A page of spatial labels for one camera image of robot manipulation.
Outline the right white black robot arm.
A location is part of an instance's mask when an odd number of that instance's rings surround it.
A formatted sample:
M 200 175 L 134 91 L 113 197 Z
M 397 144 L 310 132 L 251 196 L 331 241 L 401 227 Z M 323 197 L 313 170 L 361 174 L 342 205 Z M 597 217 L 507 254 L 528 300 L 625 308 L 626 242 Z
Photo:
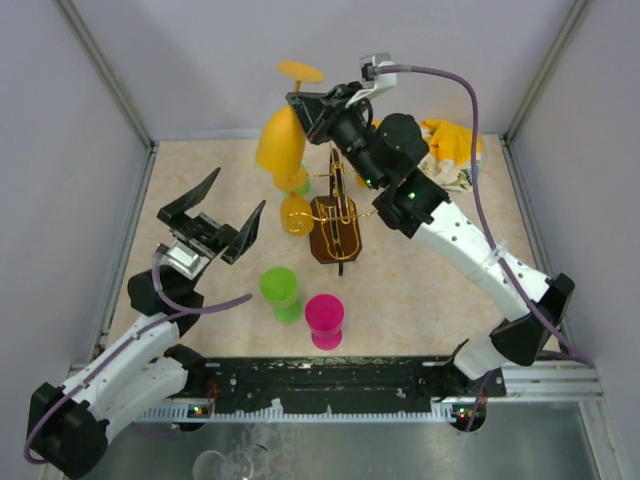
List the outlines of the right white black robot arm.
M 428 145 L 414 117 L 394 113 L 379 125 L 356 82 L 329 92 L 290 92 L 289 106 L 315 145 L 331 142 L 367 186 L 379 190 L 373 205 L 383 222 L 436 251 L 498 307 L 503 321 L 486 337 L 465 341 L 447 365 L 447 384 L 470 395 L 482 376 L 506 362 L 530 366 L 561 324 L 575 289 L 565 274 L 554 278 L 529 267 L 505 248 L 491 246 L 448 193 L 422 173 Z

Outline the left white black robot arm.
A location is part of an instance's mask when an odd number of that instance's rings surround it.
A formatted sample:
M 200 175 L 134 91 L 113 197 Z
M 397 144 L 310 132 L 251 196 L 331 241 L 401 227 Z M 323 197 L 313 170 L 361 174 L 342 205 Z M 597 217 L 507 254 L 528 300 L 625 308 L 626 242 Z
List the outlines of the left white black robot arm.
M 150 407 L 179 393 L 194 397 L 206 389 L 204 357 L 178 341 L 201 316 L 251 299 L 243 294 L 205 305 L 196 286 L 213 260 L 232 265 L 251 248 L 264 209 L 258 204 L 239 229 L 205 214 L 189 216 L 219 173 L 214 169 L 158 211 L 173 242 L 159 245 L 150 268 L 127 282 L 130 306 L 138 314 L 133 326 L 62 384 L 43 383 L 32 394 L 23 446 L 28 463 L 51 464 L 67 478 L 79 479 Z

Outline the orange plastic wine glass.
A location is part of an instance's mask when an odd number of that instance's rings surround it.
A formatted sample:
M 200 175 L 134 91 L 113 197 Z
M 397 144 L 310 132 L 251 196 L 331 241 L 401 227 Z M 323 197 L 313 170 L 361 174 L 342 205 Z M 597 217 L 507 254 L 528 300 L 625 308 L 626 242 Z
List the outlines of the orange plastic wine glass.
M 377 129 L 377 128 L 379 127 L 380 123 L 381 123 L 381 120 L 380 120 L 380 119 L 374 119 L 374 120 L 372 121 L 372 126 L 373 126 L 375 129 Z M 368 183 L 367 183 L 367 181 L 366 181 L 366 180 L 365 180 L 365 179 L 364 179 L 360 174 L 355 173 L 355 178 L 356 178 L 356 182 L 357 182 L 357 184 L 358 184 L 359 186 L 361 186 L 362 188 L 365 188 L 365 189 L 367 189 L 367 188 L 368 188 Z
M 319 84 L 324 74 L 317 68 L 295 61 L 281 61 L 278 70 L 294 81 L 293 92 L 303 83 Z M 256 150 L 256 162 L 274 175 L 293 175 L 300 170 L 305 134 L 294 109 L 286 103 L 265 124 Z
M 300 169 L 294 174 L 274 174 L 274 186 L 283 193 L 279 215 L 283 230 L 292 236 L 306 236 L 314 228 L 312 209 L 305 196 L 296 194 L 294 189 L 304 182 L 305 175 Z

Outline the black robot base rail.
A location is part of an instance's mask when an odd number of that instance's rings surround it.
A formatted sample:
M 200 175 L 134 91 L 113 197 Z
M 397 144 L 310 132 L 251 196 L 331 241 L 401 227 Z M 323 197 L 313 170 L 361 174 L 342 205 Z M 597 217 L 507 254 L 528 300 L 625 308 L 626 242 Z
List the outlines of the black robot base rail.
M 496 370 L 456 374 L 444 357 L 207 358 L 200 379 L 142 415 L 193 431 L 206 422 L 444 422 L 465 426 L 472 408 L 503 398 Z

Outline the gold wire wine glass rack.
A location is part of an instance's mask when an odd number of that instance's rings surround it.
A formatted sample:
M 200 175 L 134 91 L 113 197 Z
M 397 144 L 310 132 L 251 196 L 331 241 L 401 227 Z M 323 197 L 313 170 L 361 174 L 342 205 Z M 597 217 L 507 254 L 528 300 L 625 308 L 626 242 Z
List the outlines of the gold wire wine glass rack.
M 359 213 L 347 192 L 346 167 L 338 149 L 329 151 L 328 194 L 308 201 L 312 209 L 314 228 L 309 235 L 312 257 L 322 265 L 336 265 L 342 277 L 345 265 L 354 262 L 362 251 L 359 219 L 374 212 Z

